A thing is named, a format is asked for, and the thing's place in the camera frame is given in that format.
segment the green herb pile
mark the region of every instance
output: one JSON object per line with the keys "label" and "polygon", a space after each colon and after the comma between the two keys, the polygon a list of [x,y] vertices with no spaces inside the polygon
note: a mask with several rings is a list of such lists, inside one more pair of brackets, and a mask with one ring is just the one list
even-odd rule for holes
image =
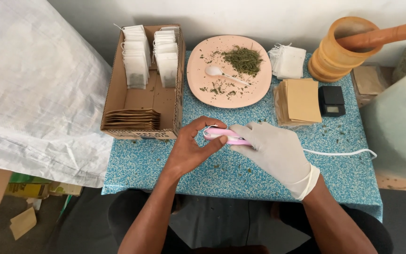
{"label": "green herb pile", "polygon": [[235,49],[223,52],[225,62],[230,63],[233,68],[240,74],[245,73],[252,75],[253,78],[259,72],[259,65],[263,61],[259,53],[255,50],[247,49],[244,47],[234,46]]}

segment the forearm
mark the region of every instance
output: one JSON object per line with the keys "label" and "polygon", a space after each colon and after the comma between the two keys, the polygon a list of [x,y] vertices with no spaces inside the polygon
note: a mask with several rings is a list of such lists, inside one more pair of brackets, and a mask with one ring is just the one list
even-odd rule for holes
{"label": "forearm", "polygon": [[162,171],[153,192],[123,238],[119,254],[161,253],[179,179]]}
{"label": "forearm", "polygon": [[333,198],[322,175],[302,204],[322,253],[377,253],[367,236]]}

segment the white wall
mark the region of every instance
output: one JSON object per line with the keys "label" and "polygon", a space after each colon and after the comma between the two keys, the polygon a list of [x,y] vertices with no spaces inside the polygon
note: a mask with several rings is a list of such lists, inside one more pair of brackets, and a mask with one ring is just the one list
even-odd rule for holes
{"label": "white wall", "polygon": [[[188,49],[223,34],[243,35],[266,50],[274,43],[313,52],[338,18],[358,16],[380,28],[406,23],[406,0],[48,0],[112,64],[119,29],[113,25],[183,27]],[[369,61],[395,66],[406,41],[385,45]]]}

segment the white plastic spoon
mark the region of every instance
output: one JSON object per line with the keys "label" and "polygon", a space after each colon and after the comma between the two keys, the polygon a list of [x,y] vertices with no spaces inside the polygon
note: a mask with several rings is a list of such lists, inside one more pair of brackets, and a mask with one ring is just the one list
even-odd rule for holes
{"label": "white plastic spoon", "polygon": [[249,83],[247,83],[247,82],[245,82],[245,81],[242,81],[242,80],[240,80],[240,79],[237,79],[237,78],[235,78],[235,77],[233,77],[233,76],[230,76],[230,75],[228,75],[228,74],[222,72],[222,70],[221,70],[219,67],[217,67],[217,66],[208,66],[208,67],[206,67],[206,69],[205,69],[204,71],[206,72],[206,74],[208,74],[208,75],[210,75],[210,76],[218,76],[218,75],[220,75],[220,76],[225,76],[225,77],[230,78],[230,79],[232,79],[232,80],[236,80],[237,82],[240,82],[240,83],[242,83],[242,84],[251,86],[251,84],[249,84]]}

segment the hand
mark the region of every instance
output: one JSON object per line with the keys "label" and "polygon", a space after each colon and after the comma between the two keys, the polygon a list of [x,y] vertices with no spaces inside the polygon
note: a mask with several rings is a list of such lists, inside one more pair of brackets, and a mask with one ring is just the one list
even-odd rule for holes
{"label": "hand", "polygon": [[230,130],[250,142],[248,146],[231,146],[233,151],[250,158],[302,200],[316,185],[320,170],[311,165],[303,153],[297,134],[268,123],[234,124]]}
{"label": "hand", "polygon": [[217,124],[218,128],[226,129],[226,124],[222,123],[222,121],[205,116],[201,116],[181,128],[162,171],[180,178],[220,150],[228,141],[227,136],[217,137],[204,147],[199,147],[194,139],[200,130],[214,124]]}

